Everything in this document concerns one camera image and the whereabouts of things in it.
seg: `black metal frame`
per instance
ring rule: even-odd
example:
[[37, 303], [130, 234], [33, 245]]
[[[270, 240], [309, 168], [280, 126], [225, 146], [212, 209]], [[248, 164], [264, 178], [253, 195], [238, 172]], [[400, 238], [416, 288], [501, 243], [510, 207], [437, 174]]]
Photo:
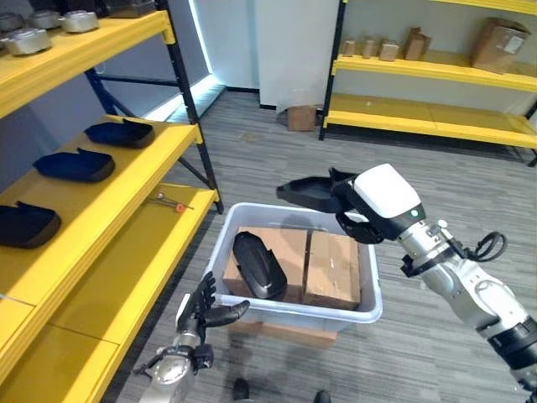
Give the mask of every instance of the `black metal frame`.
[[[534, 102], [534, 104], [531, 106], [530, 109], [528, 109], [528, 112], [525, 114], [525, 117], [526, 119], [530, 119], [534, 113], [537, 113], [537, 101]], [[537, 165], [537, 150], [536, 149], [531, 149], [534, 154], [535, 154], [535, 157], [529, 162], [528, 166], [529, 167], [534, 167]]]
[[224, 212], [224, 205], [222, 203], [222, 196], [220, 190], [218, 189], [218, 184], [216, 183], [216, 177], [214, 170], [212, 169], [211, 159], [209, 157], [209, 152], [207, 151], [206, 141], [201, 131], [200, 118], [196, 111], [196, 105], [194, 104], [194, 98], [190, 92], [190, 84], [188, 82], [188, 76], [186, 75], [185, 63], [183, 61], [183, 56], [179, 47], [179, 42], [177, 40], [177, 34], [175, 32], [174, 21], [171, 18], [171, 12], [169, 10], [168, 0], [157, 0], [157, 9], [164, 10], [168, 13], [169, 21], [171, 23], [171, 28], [174, 33], [175, 43], [167, 44], [169, 59], [171, 61], [172, 68], [174, 69], [175, 79], [174, 80], [162, 80], [155, 78], [144, 78], [144, 77], [131, 77], [131, 76], [114, 76], [107, 74], [98, 74], [94, 68], [86, 71], [86, 77], [90, 82], [91, 88], [95, 92], [99, 102], [102, 105], [102, 108], [106, 113], [117, 115], [117, 110], [125, 116], [134, 117], [134, 113], [123, 105], [117, 98], [115, 98], [102, 84], [103, 81], [119, 81], [119, 82], [129, 82], [135, 84], [149, 84], [155, 86], [176, 86], [179, 88], [181, 96], [185, 102], [186, 114], [190, 124], [197, 124], [200, 130], [201, 143], [196, 144], [198, 152], [200, 153], [201, 163], [205, 170], [206, 175], [203, 175], [198, 171], [192, 164], [190, 164], [184, 157], [179, 158], [179, 162], [189, 170], [197, 179], [203, 182], [210, 189], [216, 190], [218, 192], [218, 201], [215, 202], [216, 209], [219, 213]]
[[332, 95], [332, 88], [334, 87], [335, 78], [332, 74], [332, 67], [334, 66], [334, 60], [337, 59], [337, 54], [339, 53], [339, 44], [341, 43], [341, 33], [343, 31], [343, 20], [345, 19], [346, 5], [347, 2], [345, 0], [341, 0], [337, 9], [336, 31], [334, 32], [334, 42], [332, 43], [330, 69], [328, 69], [328, 80], [326, 81], [325, 104], [322, 108], [322, 122], [321, 129], [319, 130], [319, 140], [321, 141], [325, 139], [325, 119], [328, 116], [328, 111], [330, 110], [330, 98]]

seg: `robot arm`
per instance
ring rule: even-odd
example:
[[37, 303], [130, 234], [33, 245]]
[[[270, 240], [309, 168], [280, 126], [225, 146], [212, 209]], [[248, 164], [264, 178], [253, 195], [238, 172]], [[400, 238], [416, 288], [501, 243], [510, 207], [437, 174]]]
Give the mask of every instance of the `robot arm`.
[[211, 308], [216, 288], [212, 272], [204, 276], [192, 294], [185, 294], [175, 318], [176, 333], [172, 344], [160, 348], [146, 364], [134, 370], [144, 374], [151, 384], [140, 403], [181, 403], [200, 369], [212, 367], [211, 345], [205, 344], [206, 329], [238, 320], [248, 310], [249, 301], [235, 306]]
[[[326, 183], [317, 181], [314, 193], [304, 188], [307, 181], [308, 178], [281, 186], [279, 197], [334, 212], [343, 230], [360, 243], [397, 241], [407, 253], [401, 270], [408, 277], [420, 276], [431, 290], [442, 296], [463, 322], [491, 344], [509, 365], [513, 377], [535, 393], [537, 323], [518, 303], [514, 293], [478, 263], [495, 259], [503, 252], [507, 240], [502, 234], [487, 235], [475, 252], [464, 249], [447, 231], [446, 222], [426, 223], [418, 194], [389, 164], [361, 175], [332, 169], [331, 185], [322, 202], [319, 190], [323, 184], [326, 188]], [[368, 222], [348, 218], [345, 211], [353, 208]], [[487, 257], [499, 240], [502, 240], [499, 252]]]

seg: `person's shoe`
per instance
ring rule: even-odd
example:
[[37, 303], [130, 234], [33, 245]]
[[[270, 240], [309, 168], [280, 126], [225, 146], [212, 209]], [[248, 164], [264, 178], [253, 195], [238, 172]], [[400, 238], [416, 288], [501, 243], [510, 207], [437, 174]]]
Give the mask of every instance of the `person's shoe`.
[[313, 400], [313, 403], [331, 403], [332, 399], [328, 392], [326, 390], [320, 390], [317, 392], [317, 395], [315, 395], [315, 399]]
[[250, 387], [248, 382], [243, 378], [238, 378], [233, 385], [233, 399], [242, 400], [250, 398]]

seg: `white wall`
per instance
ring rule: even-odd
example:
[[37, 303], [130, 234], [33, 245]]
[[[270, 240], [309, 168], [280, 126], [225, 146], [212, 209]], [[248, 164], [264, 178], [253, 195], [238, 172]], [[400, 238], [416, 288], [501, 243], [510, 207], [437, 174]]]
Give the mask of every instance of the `white wall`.
[[195, 0], [213, 74], [227, 86], [259, 88], [256, 5], [256, 0]]
[[279, 105], [310, 88], [323, 103], [339, 0], [256, 2], [261, 103]]
[[[337, 4], [337, 0], [196, 0], [216, 76], [228, 86], [258, 87], [261, 103], [268, 105], [279, 104], [282, 94], [304, 86], [313, 87], [315, 101], [322, 102]], [[517, 56], [534, 63], [537, 18], [491, 8], [427, 0], [351, 0], [343, 39], [372, 34], [402, 44], [410, 27], [421, 26], [433, 38], [432, 49], [468, 54], [488, 16], [517, 20], [534, 32]], [[530, 92], [354, 71], [338, 72], [334, 91], [511, 113], [525, 113], [535, 99]]]
[[[410, 27], [420, 26], [432, 37], [431, 49], [470, 54], [486, 17], [500, 17], [524, 24], [534, 34], [527, 39], [517, 60], [535, 63], [537, 18], [490, 8], [465, 7], [426, 0], [352, 0], [347, 4], [342, 39], [361, 40], [366, 35], [403, 44]], [[334, 92], [413, 99], [462, 107], [476, 107], [524, 114], [535, 100], [531, 92], [454, 81], [430, 80], [367, 72], [338, 71]]]

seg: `yellow shelf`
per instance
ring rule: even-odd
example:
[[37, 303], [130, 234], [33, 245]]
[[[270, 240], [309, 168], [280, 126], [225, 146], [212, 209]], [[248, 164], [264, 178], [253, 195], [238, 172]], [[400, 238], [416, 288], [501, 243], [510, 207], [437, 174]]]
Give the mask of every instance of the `yellow shelf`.
[[0, 117], [156, 34], [163, 34], [167, 44], [175, 42], [165, 11], [142, 18], [103, 18], [99, 29], [84, 34], [55, 29], [52, 48], [36, 55], [0, 52]]
[[117, 349], [114, 343], [45, 326], [0, 386], [0, 402], [86, 401], [83, 396], [94, 393], [102, 366], [112, 360]]
[[39, 248], [0, 247], [0, 267], [9, 268], [0, 271], [0, 293], [34, 306], [27, 316], [0, 316], [0, 382], [143, 199], [186, 148], [201, 141], [197, 126], [149, 123], [156, 137], [145, 149], [95, 144], [84, 134], [62, 147], [112, 155], [116, 169], [102, 182], [56, 180], [32, 170], [0, 194], [2, 205], [20, 200], [52, 208], [62, 220], [60, 231]]
[[526, 118], [481, 109], [334, 94], [328, 123], [537, 149], [537, 132]]
[[424, 60], [381, 61], [378, 57], [364, 59], [361, 55], [346, 57], [338, 55], [334, 60], [332, 75], [338, 70], [370, 71], [434, 78], [438, 80], [461, 81], [482, 86], [499, 86], [519, 91], [537, 91], [537, 68], [535, 65], [515, 63], [505, 74], [474, 69], [468, 57], [449, 52], [431, 50]]
[[455, 3], [465, 6], [496, 8], [497, 10], [537, 15], [535, 0], [431, 0], [439, 3]]
[[[0, 402], [100, 400], [149, 309], [216, 200], [216, 191], [188, 186], [161, 184], [152, 193], [158, 191], [193, 209], [177, 213], [167, 206], [144, 203], [52, 317], [50, 325], [61, 328], [62, 333], [53, 338], [43, 336], [49, 331], [46, 328], [40, 341], [30, 346], [4, 382]], [[63, 332], [92, 340], [92, 359], [88, 359], [88, 351], [77, 350], [74, 339], [73, 343], [61, 340], [65, 337]], [[60, 343], [65, 343], [62, 350], [57, 347]], [[116, 348], [108, 348], [104, 354], [102, 345]], [[70, 357], [68, 368], [60, 366], [65, 356]], [[61, 372], [65, 370], [65, 376], [57, 377], [55, 364]], [[42, 378], [34, 382], [39, 371], [43, 372]]]

